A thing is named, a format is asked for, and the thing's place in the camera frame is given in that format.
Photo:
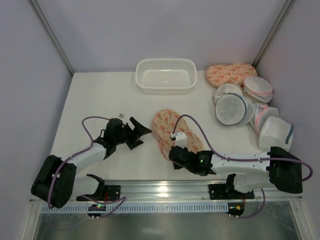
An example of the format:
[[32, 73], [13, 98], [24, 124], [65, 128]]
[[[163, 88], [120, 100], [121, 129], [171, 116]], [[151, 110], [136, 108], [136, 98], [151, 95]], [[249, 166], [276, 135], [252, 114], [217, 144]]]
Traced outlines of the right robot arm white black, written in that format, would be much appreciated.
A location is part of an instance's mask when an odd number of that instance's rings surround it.
[[273, 146], [270, 151], [252, 156], [220, 157], [210, 150], [197, 153], [180, 146], [169, 152], [175, 169], [185, 168], [199, 175], [227, 174], [226, 191], [247, 193], [255, 189], [276, 188], [290, 194], [303, 192], [302, 164], [288, 151]]

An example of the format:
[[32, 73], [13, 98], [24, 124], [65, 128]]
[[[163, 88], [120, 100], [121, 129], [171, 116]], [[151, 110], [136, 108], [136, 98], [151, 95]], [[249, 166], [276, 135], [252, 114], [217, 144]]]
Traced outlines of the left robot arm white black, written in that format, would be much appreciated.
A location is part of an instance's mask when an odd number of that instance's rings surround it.
[[94, 174], [77, 175], [91, 165], [106, 160], [119, 145], [125, 144], [133, 150], [143, 144], [140, 138], [152, 133], [152, 130], [134, 117], [130, 117], [129, 121], [133, 127], [121, 117], [109, 118], [97, 138], [89, 137], [87, 148], [67, 158], [53, 154], [47, 156], [31, 186], [31, 194], [45, 201], [50, 209], [60, 209], [73, 198], [78, 201], [106, 201], [108, 190], [105, 180]]

